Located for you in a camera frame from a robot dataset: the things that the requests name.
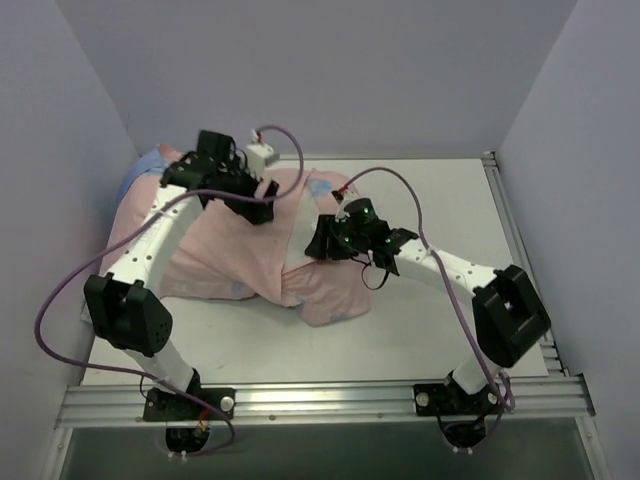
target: pink towel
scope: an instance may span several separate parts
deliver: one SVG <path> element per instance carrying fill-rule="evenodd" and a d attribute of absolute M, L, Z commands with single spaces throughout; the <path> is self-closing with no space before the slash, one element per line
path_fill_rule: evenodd
<path fill-rule="evenodd" d="M 167 162 L 181 153 L 158 147 Z M 295 169 L 265 172 L 267 180 L 290 186 Z M 242 299 L 258 294 L 285 307 L 297 307 L 310 325 L 352 318 L 369 311 L 362 266 L 350 260 L 319 262 L 304 255 L 318 213 L 336 213 L 331 190 L 347 178 L 334 172 L 306 171 L 293 193 L 274 203 L 275 220 L 254 226 L 221 201 L 213 201 L 193 223 L 176 249 L 158 292 L 160 298 Z M 109 244 L 140 226 L 158 188 L 159 175 L 142 175 L 122 199 Z M 106 256 L 104 273 L 125 247 Z"/>

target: black cable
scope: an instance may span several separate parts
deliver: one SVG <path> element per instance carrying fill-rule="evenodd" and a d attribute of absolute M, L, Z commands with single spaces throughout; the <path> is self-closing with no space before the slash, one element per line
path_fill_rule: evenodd
<path fill-rule="evenodd" d="M 140 390 L 140 395 L 142 395 L 142 398 L 147 400 L 147 395 L 142 391 L 142 382 L 143 381 L 144 381 L 144 377 L 142 375 L 140 375 L 140 383 L 138 384 L 138 390 Z"/>
<path fill-rule="evenodd" d="M 390 273 L 389 270 L 384 272 L 384 278 L 382 279 L 382 282 L 380 282 L 380 285 L 378 285 L 377 287 L 370 287 L 367 281 L 364 279 L 364 272 L 367 270 L 368 267 L 371 266 L 371 262 L 365 263 L 353 258 L 351 260 L 358 263 L 362 263 L 364 265 L 364 267 L 362 267 L 362 272 L 360 272 L 360 278 L 362 278 L 362 283 L 364 283 L 364 286 L 367 287 L 372 292 L 375 292 L 376 290 L 380 290 L 382 287 L 384 287 L 385 283 L 387 283 L 387 280 L 389 279 L 389 273 Z"/>
<path fill-rule="evenodd" d="M 195 158 L 197 158 L 197 154 L 196 154 L 195 150 L 189 150 L 184 155 L 182 155 L 182 157 L 180 157 L 178 162 L 189 163 L 190 161 L 192 161 Z"/>

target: mounting plate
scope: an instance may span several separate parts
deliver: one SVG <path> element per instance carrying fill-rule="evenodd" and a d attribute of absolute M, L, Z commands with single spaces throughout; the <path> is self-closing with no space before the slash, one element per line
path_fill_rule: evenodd
<path fill-rule="evenodd" d="M 201 388 L 196 397 L 222 410 L 227 418 L 233 418 L 236 391 L 233 388 Z M 203 408 L 184 397 L 167 394 L 157 388 L 147 393 L 142 419 L 145 422 L 180 422 L 199 420 Z M 215 414 L 207 418 L 209 422 L 221 422 Z"/>
<path fill-rule="evenodd" d="M 475 395 L 467 395 L 455 383 L 418 383 L 413 386 L 413 402 L 419 417 L 475 417 L 495 405 L 490 393 L 488 386 Z"/>

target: enclosure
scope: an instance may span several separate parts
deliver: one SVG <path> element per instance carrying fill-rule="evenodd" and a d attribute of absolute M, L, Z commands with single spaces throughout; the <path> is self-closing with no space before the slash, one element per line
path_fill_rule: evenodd
<path fill-rule="evenodd" d="M 6 478 L 633 478 L 639 19 L 630 0 L 5 2 Z M 187 363 L 236 389 L 236 444 L 184 463 L 158 451 L 167 425 L 142 421 L 139 377 L 34 342 L 49 292 L 104 248 L 141 155 L 188 150 L 201 129 L 244 145 L 265 123 L 296 135 L 308 168 L 397 170 L 435 246 L 534 280 L 552 331 L 509 371 L 517 407 L 473 455 L 416 415 L 413 386 L 470 350 L 448 298 L 408 279 L 318 328 L 260 298 L 167 299 Z M 286 138 L 268 140 L 272 168 L 295 166 Z M 357 187 L 416 228 L 396 179 Z M 89 273 L 43 334 L 135 366 L 82 319 Z"/>

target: lavender wall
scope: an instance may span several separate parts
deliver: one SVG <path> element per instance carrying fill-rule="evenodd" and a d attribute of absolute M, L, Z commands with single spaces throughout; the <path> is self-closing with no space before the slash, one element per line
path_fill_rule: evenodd
<path fill-rule="evenodd" d="M 136 147 L 286 125 L 314 153 L 502 142 L 575 0 L 58 0 Z"/>
<path fill-rule="evenodd" d="M 580 0 L 500 150 L 560 351 L 615 478 L 640 456 L 640 3 Z"/>
<path fill-rule="evenodd" d="M 0 2 L 0 465 L 37 478 L 68 382 L 77 373 L 33 339 L 39 303 L 106 241 L 116 188 L 135 151 L 58 7 Z M 47 319 L 58 351 L 85 354 L 75 283 Z"/>

